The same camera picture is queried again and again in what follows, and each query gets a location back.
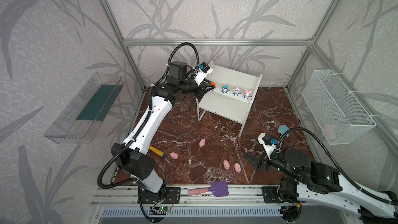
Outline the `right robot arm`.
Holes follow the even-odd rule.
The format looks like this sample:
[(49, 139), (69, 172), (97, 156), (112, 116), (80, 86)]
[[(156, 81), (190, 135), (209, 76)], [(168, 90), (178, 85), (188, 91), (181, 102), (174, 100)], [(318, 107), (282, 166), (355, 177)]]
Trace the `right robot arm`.
[[(285, 138), (293, 131), (302, 131), (315, 139), (333, 165), (312, 161), (301, 151), (282, 149)], [(317, 203), (351, 214), (364, 224), (396, 224), (398, 197), (391, 191), (375, 191), (352, 180), (338, 165), (321, 140), (303, 127), (288, 129), (279, 139), (262, 133), (258, 136), (263, 153), (245, 154), (255, 171), (273, 168), (285, 175), (278, 187), (262, 187), (265, 203), (281, 203), (279, 212), (287, 223), (294, 223), (301, 215), (303, 203)]]

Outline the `blue green Doraemon figure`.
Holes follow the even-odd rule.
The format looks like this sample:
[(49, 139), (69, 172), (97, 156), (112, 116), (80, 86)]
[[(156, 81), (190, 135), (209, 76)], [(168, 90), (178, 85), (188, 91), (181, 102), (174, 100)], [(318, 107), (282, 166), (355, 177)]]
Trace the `blue green Doraemon figure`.
[(221, 92), (222, 92), (222, 94), (227, 94), (229, 92), (229, 86), (221, 85)]

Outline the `white hooded Doraemon figure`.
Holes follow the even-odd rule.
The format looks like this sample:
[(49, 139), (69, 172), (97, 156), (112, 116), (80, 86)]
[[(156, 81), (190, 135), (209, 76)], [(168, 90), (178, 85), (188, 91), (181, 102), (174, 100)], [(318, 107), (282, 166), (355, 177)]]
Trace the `white hooded Doraemon figure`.
[(233, 88), (233, 96), (238, 97), (241, 94), (241, 88), (235, 87)]

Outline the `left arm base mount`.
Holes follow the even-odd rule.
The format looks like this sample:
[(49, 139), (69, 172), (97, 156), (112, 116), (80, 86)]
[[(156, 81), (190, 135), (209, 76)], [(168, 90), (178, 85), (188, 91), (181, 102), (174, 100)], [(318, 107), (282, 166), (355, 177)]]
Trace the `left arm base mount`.
[(149, 190), (139, 189), (138, 203), (141, 204), (178, 204), (181, 197), (180, 187), (162, 186), (158, 193), (153, 193)]

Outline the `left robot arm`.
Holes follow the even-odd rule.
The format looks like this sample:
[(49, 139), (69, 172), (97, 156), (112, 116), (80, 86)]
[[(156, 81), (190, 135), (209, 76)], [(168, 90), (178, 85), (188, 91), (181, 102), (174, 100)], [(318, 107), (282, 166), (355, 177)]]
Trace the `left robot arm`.
[[(191, 47), (196, 58), (196, 66), (190, 67), (184, 62), (173, 61), (180, 48)], [(127, 182), (136, 182), (143, 190), (158, 194), (164, 187), (163, 179), (154, 169), (154, 160), (147, 156), (152, 139), (166, 115), (184, 94), (193, 94), (197, 100), (214, 89), (214, 85), (206, 78), (212, 73), (212, 68), (205, 62), (200, 62), (199, 52), (192, 43), (181, 43), (172, 51), (164, 74), (151, 86), (148, 107), (137, 126), (121, 144), (112, 146), (112, 158), (100, 171), (97, 186), (101, 189), (111, 189)], [(105, 184), (103, 177), (112, 164), (127, 174), (130, 178), (118, 183)]]

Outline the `pink hooded Doraemon figure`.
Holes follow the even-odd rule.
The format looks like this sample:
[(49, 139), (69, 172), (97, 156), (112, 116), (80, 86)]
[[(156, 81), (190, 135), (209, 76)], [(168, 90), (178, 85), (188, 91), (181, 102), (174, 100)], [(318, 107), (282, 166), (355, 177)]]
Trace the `pink hooded Doraemon figure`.
[(243, 94), (243, 98), (248, 100), (252, 97), (252, 91), (251, 90), (245, 90), (244, 94)]

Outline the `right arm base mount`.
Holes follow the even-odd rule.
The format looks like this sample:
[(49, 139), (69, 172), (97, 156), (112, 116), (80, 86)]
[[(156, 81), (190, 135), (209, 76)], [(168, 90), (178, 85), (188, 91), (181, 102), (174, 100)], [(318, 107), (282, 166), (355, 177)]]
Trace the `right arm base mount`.
[(263, 186), (261, 187), (264, 203), (299, 203), (299, 194), (296, 188), (281, 188), (280, 186)]

